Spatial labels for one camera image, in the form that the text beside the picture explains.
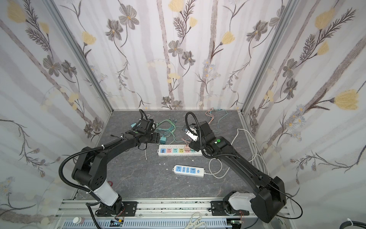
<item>power plug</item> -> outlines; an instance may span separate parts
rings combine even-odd
[[[161,137],[160,138],[160,144],[165,144],[165,142],[167,142],[167,138],[166,137]]]
[[[184,165],[176,165],[174,166],[172,171],[175,174],[192,176],[192,177],[203,177],[205,174],[204,168],[194,166],[184,166]]]

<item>black cable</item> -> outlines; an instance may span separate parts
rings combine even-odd
[[[203,149],[203,146],[202,146],[202,133],[201,133],[201,126],[199,125],[198,123],[198,119],[196,117],[196,115],[192,112],[192,111],[188,111],[186,113],[186,117],[185,117],[185,121],[186,121],[186,126],[187,126],[187,129],[190,130],[189,128],[189,124],[188,124],[188,115],[192,115],[196,124],[197,124],[197,129],[198,129],[198,138],[199,138],[199,148],[200,149]]]
[[[102,228],[99,226],[99,224],[98,224],[97,220],[95,219],[94,213],[93,213],[92,208],[91,208],[91,206],[97,205],[97,204],[99,204],[99,202],[96,202],[96,203],[85,203],[85,204],[86,204],[86,206],[87,206],[87,207],[88,207],[88,209],[89,209],[89,212],[90,212],[91,218],[93,219],[93,222],[94,222],[95,226],[96,226],[98,229],[102,229]]]
[[[259,218],[257,218],[257,220],[255,221],[255,223],[253,223],[252,225],[250,225],[250,226],[248,226],[248,227],[246,227],[246,228],[244,228],[244,229],[251,228],[252,226],[254,226],[254,225],[258,222],[258,219],[259,219]]]
[[[113,141],[113,142],[111,142],[111,143],[106,144],[106,145],[104,146],[104,148],[109,148],[109,147],[111,147],[111,146],[114,146],[115,144],[119,143],[119,142],[120,142],[120,141],[122,141],[122,140],[123,140],[122,138],[119,138],[119,139],[117,139],[117,140],[115,140],[115,141]],[[71,187],[73,187],[73,188],[78,188],[78,189],[84,190],[84,191],[86,191],[86,192],[90,192],[90,190],[89,190],[88,188],[83,187],[83,186],[80,186],[80,185],[77,185],[77,184],[74,184],[74,183],[71,183],[70,181],[68,181],[68,180],[65,178],[64,174],[63,174],[63,169],[64,169],[65,164],[66,164],[68,161],[70,161],[72,158],[77,157],[77,156],[79,156],[79,155],[81,155],[81,154],[86,154],[86,153],[93,152],[93,151],[96,151],[96,150],[101,150],[101,149],[103,149],[103,147],[102,147],[102,146],[98,146],[98,147],[95,147],[95,148],[93,148],[93,149],[88,149],[88,150],[85,150],[85,151],[80,151],[80,152],[78,152],[78,153],[75,153],[75,154],[73,154],[73,155],[71,155],[71,156],[67,157],[63,162],[61,162],[60,167],[59,167],[59,176],[60,176],[60,179],[61,179],[65,184],[67,184],[67,185],[69,185],[69,186],[71,186]]]
[[[352,223],[353,223],[353,226],[358,226],[358,227],[361,227],[361,228],[366,228],[366,224],[365,223],[362,223],[362,222],[358,222],[358,221],[345,221],[343,222],[340,226],[339,226],[339,229],[344,229],[348,226],[352,226]]]
[[[141,109],[139,109],[139,111],[140,111],[140,114],[141,114],[141,119],[143,119],[143,117],[145,116],[146,120],[148,120],[147,115],[145,114],[145,112]]]
[[[253,171],[253,173],[256,175],[256,176],[258,176],[259,177],[259,175],[253,170],[253,169],[251,169],[252,171]],[[298,217],[295,217],[295,218],[289,218],[289,217],[284,217],[284,216],[280,216],[280,215],[276,215],[276,216],[278,216],[278,217],[281,217],[281,218],[284,218],[284,219],[298,219],[298,218],[300,218],[301,216],[302,216],[302,214],[303,214],[303,210],[302,210],[302,207],[301,207],[301,205],[298,203],[298,202],[296,202],[294,199],[292,199],[291,197],[289,197],[286,193],[283,193],[283,192],[281,192],[280,190],[278,190],[277,188],[275,188],[275,187],[273,187],[273,185],[271,185],[270,183],[268,183],[268,182],[266,182],[269,186],[271,186],[272,188],[274,188],[274,189],[276,189],[277,191],[279,191],[280,193],[282,193],[282,194],[284,194],[285,196],[287,196],[288,198],[290,198],[292,201],[294,201],[299,207],[300,207],[300,209],[301,209],[301,214],[300,214],[300,216],[298,216]]]

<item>power outlet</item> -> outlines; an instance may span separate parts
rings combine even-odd
[[[159,156],[202,156],[201,150],[197,152],[187,144],[160,144],[157,153]]]
[[[205,174],[205,169],[200,167],[176,165],[173,168],[173,172],[179,175],[203,177]]]

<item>gray flower print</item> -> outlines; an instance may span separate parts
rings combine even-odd
[[[291,99],[294,97],[293,91],[296,90],[297,81],[293,78],[286,83],[287,88],[283,91],[283,93],[287,93],[287,99]]]
[[[177,54],[182,54],[183,49],[179,48],[179,46],[179,41],[171,41],[169,43],[170,49],[168,50],[168,52],[171,53],[173,56],[177,56]]]
[[[259,22],[257,22],[257,24],[253,27],[254,31],[251,33],[247,33],[247,41],[251,41],[253,38],[256,41],[259,41],[262,33],[267,32],[267,24],[268,22],[262,22],[261,20],[259,20]]]
[[[85,125],[84,133],[87,134],[87,138],[90,138],[92,136],[93,128],[90,126],[90,124]]]
[[[183,108],[182,103],[183,103],[182,101],[176,100],[176,101],[173,102],[172,107],[175,110],[179,110],[179,109]]]
[[[167,96],[167,97],[163,97],[163,101],[161,102],[161,104],[163,104],[164,106],[166,106],[167,104],[170,104],[170,101],[171,101],[172,99],[171,98],[169,98],[169,96]]]
[[[254,118],[250,124],[250,127],[252,127],[253,129],[253,133],[257,131],[258,126],[259,126],[258,121]]]
[[[119,24],[119,21],[108,19],[107,28],[110,29],[109,32],[105,32],[108,36],[108,39],[113,41],[114,37],[117,37],[118,40],[122,40],[121,34],[123,32],[123,28]]]
[[[292,70],[296,68],[296,65],[297,61],[295,61],[293,58],[289,59],[287,61],[287,65],[283,67],[284,70],[283,77],[292,78],[292,76],[294,75]]]
[[[123,25],[128,24],[129,28],[132,30],[135,29],[135,25],[140,24],[140,22],[135,18],[137,15],[137,12],[132,6],[127,5],[127,7],[126,7],[123,4],[121,4],[119,11],[121,11],[121,13],[123,13],[122,16],[119,16],[119,21],[121,22],[121,24],[123,24]]]
[[[192,52],[189,51],[189,52],[183,52],[183,55],[182,55],[182,58],[184,59],[184,64],[189,64],[190,65],[194,65],[194,62],[196,62],[196,60],[192,59],[193,55],[192,55]]]
[[[251,117],[254,117],[255,113],[256,113],[256,110],[255,110],[255,108],[253,107],[253,108],[250,110],[249,115],[250,115]]]
[[[93,128],[96,131],[99,131],[102,128],[102,121],[100,121],[97,117],[93,121]]]
[[[274,26],[277,26],[278,23],[280,22],[280,19],[281,19],[281,16],[282,16],[282,13],[283,11],[285,10],[285,6],[281,6],[281,8],[279,8],[277,10],[277,17],[275,18],[271,18],[271,20],[269,21],[269,26],[270,27],[274,27]]]
[[[55,74],[56,77],[60,75],[59,71],[61,70],[61,65],[59,63],[55,63],[50,55],[47,55],[47,58],[43,59],[43,66],[48,69],[49,75]]]
[[[64,73],[68,73],[70,78],[72,78],[73,73],[76,75],[76,67],[71,67],[71,64],[67,60],[65,60],[65,62],[63,62],[61,65]]]

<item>colorful power strip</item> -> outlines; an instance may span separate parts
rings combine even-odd
[[[201,150],[194,151],[188,145],[159,145],[159,156],[202,156]]]

